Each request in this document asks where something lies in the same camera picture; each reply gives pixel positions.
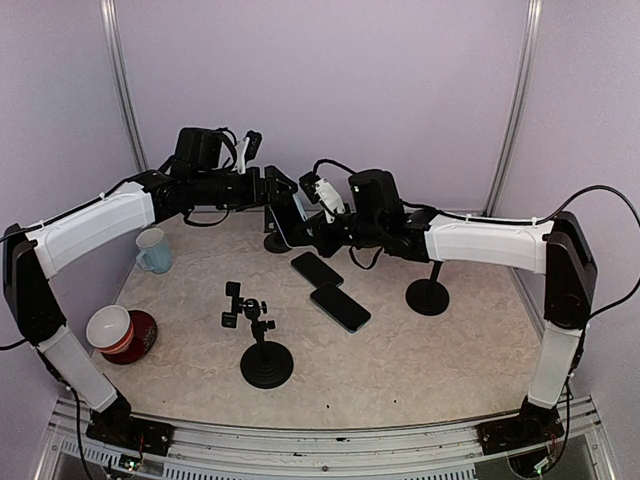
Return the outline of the blue case phone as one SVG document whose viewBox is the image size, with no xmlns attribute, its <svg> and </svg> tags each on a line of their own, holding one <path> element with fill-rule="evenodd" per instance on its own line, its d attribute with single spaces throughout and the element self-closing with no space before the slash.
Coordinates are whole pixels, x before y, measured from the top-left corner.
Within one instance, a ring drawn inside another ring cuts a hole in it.
<svg viewBox="0 0 640 480">
<path fill-rule="evenodd" d="M 306 212 L 297 193 L 280 197 L 269 205 L 276 228 L 284 243 L 290 248 L 310 244 L 310 236 L 305 228 Z"/>
</svg>

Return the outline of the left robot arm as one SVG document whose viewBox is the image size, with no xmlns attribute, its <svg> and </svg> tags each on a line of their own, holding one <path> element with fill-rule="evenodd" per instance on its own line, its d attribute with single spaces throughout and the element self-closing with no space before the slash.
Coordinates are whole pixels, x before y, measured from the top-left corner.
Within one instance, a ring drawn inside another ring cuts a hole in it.
<svg viewBox="0 0 640 480">
<path fill-rule="evenodd" d="M 198 206 L 231 212 L 289 200 L 297 191 L 293 180 L 275 166 L 249 164 L 261 142 L 255 131 L 238 139 L 226 127 L 184 127 L 174 154 L 158 169 L 126 178 L 49 220 L 5 230 L 3 292 L 20 334 L 118 444 L 133 443 L 139 421 L 69 330 L 49 281 L 110 241 L 177 215 L 189 218 Z"/>
</svg>

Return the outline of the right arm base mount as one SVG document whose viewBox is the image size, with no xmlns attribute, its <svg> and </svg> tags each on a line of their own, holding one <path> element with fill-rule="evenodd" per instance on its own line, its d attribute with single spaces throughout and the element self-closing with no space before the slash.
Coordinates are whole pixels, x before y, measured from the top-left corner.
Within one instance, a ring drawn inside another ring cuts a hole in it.
<svg viewBox="0 0 640 480">
<path fill-rule="evenodd" d="M 476 427 L 484 455 L 516 450 L 560 438 L 565 430 L 559 420 L 542 424 L 535 419 L 510 417 L 483 422 Z"/>
</svg>

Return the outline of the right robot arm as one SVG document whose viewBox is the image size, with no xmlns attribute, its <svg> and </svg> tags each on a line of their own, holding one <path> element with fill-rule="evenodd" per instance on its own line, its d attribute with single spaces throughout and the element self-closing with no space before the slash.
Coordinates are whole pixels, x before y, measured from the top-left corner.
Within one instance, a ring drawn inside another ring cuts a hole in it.
<svg viewBox="0 0 640 480">
<path fill-rule="evenodd" d="M 430 278 L 406 291 L 411 308 L 433 316 L 448 305 L 438 281 L 446 261 L 517 268 L 545 278 L 545 327 L 541 356 L 520 414 L 511 426 L 523 444 L 535 442 L 551 424 L 564 384 L 579 362 L 578 351 L 591 316 L 597 267 L 577 218 L 560 211 L 549 220 L 458 217 L 430 206 L 404 208 L 393 175 L 380 169 L 348 178 L 354 205 L 315 172 L 299 180 L 321 212 L 307 216 L 300 203 L 277 217 L 289 246 L 312 246 L 323 257 L 343 246 L 379 247 L 390 256 L 431 263 Z"/>
</svg>

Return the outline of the plate phone stand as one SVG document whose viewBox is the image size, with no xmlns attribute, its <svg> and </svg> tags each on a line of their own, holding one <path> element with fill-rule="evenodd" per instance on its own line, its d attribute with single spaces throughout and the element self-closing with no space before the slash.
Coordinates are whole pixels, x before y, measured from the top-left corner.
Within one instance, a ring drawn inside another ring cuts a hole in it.
<svg viewBox="0 0 640 480">
<path fill-rule="evenodd" d="M 286 253 L 289 246 L 289 232 L 297 225 L 299 214 L 292 204 L 267 205 L 264 211 L 264 248 L 275 254 Z"/>
</svg>

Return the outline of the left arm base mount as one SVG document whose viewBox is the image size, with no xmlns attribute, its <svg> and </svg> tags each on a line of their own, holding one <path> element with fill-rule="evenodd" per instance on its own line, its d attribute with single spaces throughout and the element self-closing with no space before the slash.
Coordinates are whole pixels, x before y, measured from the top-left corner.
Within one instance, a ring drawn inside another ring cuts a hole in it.
<svg viewBox="0 0 640 480">
<path fill-rule="evenodd" d="M 91 420 L 86 435 L 105 444 L 166 457 L 174 434 L 171 424 L 128 417 L 125 420 Z"/>
</svg>

